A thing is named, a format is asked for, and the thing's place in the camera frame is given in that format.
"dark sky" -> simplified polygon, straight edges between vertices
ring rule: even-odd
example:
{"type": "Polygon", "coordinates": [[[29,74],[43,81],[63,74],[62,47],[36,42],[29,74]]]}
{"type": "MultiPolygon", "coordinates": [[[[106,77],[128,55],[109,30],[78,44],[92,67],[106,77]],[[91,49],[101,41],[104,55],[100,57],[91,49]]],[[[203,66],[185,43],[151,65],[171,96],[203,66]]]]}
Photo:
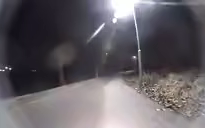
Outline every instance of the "dark sky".
{"type": "MultiPolygon", "coordinates": [[[[189,62],[196,60],[192,55],[196,51],[192,46],[197,46],[196,23],[186,6],[142,5],[136,7],[136,16],[144,68],[191,66],[189,62]]],[[[101,48],[114,29],[113,47],[105,67],[114,71],[131,67],[131,56],[137,54],[133,19],[120,20],[116,25],[111,24],[111,19],[109,1],[23,1],[8,31],[7,60],[14,67],[11,79],[16,84],[28,81],[27,85],[40,81],[49,87],[58,83],[58,71],[47,67],[45,60],[53,48],[66,41],[71,41],[78,51],[75,62],[64,68],[67,79],[74,82],[95,77],[103,57],[101,48]],[[86,45],[88,37],[103,22],[108,25],[86,45]]]]}

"pavement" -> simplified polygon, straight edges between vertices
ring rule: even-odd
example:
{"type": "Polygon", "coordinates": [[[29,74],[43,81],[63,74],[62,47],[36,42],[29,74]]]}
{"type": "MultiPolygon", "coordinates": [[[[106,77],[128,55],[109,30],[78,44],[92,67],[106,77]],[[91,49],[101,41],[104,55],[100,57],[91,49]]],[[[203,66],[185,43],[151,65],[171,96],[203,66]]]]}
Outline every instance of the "pavement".
{"type": "Polygon", "coordinates": [[[97,78],[0,101],[0,128],[205,128],[160,111],[120,77],[97,78]]]}

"light pole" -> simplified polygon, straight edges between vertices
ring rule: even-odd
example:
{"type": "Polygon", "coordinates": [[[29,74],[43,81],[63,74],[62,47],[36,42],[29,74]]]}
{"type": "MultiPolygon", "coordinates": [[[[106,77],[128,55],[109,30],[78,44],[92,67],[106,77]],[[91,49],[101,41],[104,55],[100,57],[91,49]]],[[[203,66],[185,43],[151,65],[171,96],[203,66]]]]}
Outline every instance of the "light pole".
{"type": "Polygon", "coordinates": [[[138,73],[139,73],[139,86],[141,87],[142,81],[142,60],[141,60],[141,48],[140,48],[140,39],[139,39],[139,31],[138,24],[135,15],[135,4],[139,2],[136,0],[113,0],[112,6],[114,9],[114,17],[116,19],[125,18],[129,15],[133,15],[134,25],[135,25],[135,33],[136,40],[138,45],[138,73]]]}

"road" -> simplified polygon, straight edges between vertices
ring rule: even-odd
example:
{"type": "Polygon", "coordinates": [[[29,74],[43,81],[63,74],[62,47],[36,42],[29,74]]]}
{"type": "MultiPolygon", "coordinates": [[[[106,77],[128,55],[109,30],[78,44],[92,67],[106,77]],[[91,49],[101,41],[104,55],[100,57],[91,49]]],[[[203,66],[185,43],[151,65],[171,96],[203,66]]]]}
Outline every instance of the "road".
{"type": "Polygon", "coordinates": [[[97,78],[0,102],[0,128],[205,128],[157,108],[121,78],[97,78]]]}

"distant light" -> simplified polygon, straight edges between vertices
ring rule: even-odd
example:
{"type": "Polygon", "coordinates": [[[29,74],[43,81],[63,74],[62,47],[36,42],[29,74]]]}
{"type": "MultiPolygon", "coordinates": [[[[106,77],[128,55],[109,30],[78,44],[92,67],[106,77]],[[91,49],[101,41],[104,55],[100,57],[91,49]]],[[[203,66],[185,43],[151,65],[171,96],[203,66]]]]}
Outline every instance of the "distant light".
{"type": "Polygon", "coordinates": [[[117,21],[118,21],[117,18],[113,18],[113,19],[112,19],[112,22],[113,22],[114,24],[117,23],[117,21]]]}
{"type": "Polygon", "coordinates": [[[132,56],[132,59],[134,59],[134,60],[135,60],[135,59],[137,59],[137,57],[136,57],[136,56],[132,56]]]}

